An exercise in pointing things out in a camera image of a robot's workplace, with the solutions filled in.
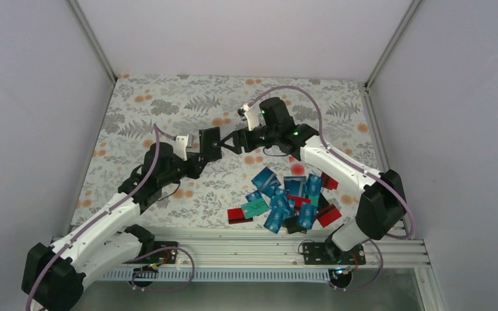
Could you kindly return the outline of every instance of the gray wall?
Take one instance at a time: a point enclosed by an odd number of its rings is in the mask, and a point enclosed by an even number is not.
[[[448,309],[498,310],[498,1],[424,1],[372,99]]]
[[[0,1],[0,310],[25,255],[69,224],[111,83],[65,1]]]

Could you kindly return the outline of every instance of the table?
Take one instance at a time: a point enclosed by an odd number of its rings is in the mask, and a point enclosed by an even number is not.
[[[377,167],[370,127],[366,121],[358,84],[347,80],[255,78],[234,76],[122,75],[115,86],[71,225],[85,222],[96,213],[125,180],[142,164],[144,153],[154,143],[152,125],[172,135],[193,134],[199,129],[220,126],[222,136],[244,123],[236,114],[245,102],[274,86],[298,86],[309,92],[324,114],[327,140],[354,159]],[[318,128],[317,114],[301,93],[286,89],[271,97],[282,98],[297,123]],[[279,154],[279,150],[267,150]],[[236,155],[223,150],[223,159],[210,163],[201,178],[183,179],[177,192],[146,210],[139,220],[152,227],[263,229],[265,213],[253,222],[228,224],[227,209],[246,202],[255,190],[251,179],[264,167],[283,176],[319,174],[309,165],[289,157],[271,157],[261,149]],[[172,194],[176,185],[163,189]],[[355,216],[358,194],[348,185],[324,190],[342,218],[332,229]],[[313,229],[321,229],[318,222]]]

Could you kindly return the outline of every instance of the table surface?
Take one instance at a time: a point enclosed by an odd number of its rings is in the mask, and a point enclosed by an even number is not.
[[[123,75],[115,86],[112,100],[89,165],[71,224],[80,225],[104,206],[132,169],[155,142],[153,123],[165,132],[192,134],[199,129],[220,126],[228,135],[245,126],[236,111],[245,102],[274,86],[298,86],[309,92],[324,114],[328,141],[354,159],[377,167],[369,126],[356,82],[290,78],[248,78],[233,76]],[[301,93],[291,90],[272,92],[281,97],[297,123],[318,128],[313,105]],[[246,203],[245,196],[255,190],[251,179],[264,167],[283,176],[320,174],[310,165],[292,157],[271,157],[262,149],[236,155],[223,150],[220,161],[205,167],[197,180],[183,179],[172,196],[156,202],[139,220],[154,227],[262,229],[265,213],[253,222],[228,224],[227,209]],[[279,154],[279,150],[267,150]],[[163,189],[171,194],[176,185]],[[324,196],[340,210],[342,217],[331,229],[355,216],[358,194],[354,187],[339,184],[337,190],[324,190]],[[318,222],[313,229],[321,229]]]

